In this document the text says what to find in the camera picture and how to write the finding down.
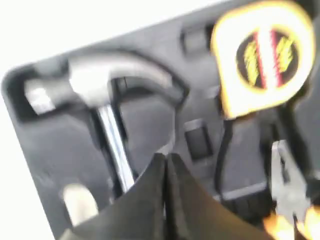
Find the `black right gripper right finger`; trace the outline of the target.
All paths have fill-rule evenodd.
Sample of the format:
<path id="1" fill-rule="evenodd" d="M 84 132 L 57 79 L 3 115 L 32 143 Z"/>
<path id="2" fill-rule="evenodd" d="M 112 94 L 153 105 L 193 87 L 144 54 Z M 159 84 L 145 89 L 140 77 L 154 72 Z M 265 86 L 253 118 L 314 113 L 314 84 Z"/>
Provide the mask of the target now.
<path id="1" fill-rule="evenodd" d="M 215 200 L 181 156 L 166 157 L 166 217 L 173 240 L 270 240 Z"/>

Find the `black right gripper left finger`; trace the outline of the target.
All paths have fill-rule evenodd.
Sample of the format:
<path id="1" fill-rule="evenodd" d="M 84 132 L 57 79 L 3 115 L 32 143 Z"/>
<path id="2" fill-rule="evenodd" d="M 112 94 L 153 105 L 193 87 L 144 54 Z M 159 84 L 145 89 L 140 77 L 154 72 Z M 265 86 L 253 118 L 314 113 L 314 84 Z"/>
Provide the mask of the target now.
<path id="1" fill-rule="evenodd" d="M 164 240 L 165 168 L 166 157 L 155 153 L 134 185 L 102 210 L 85 185 L 65 186 L 62 199 L 71 226 L 60 239 Z"/>

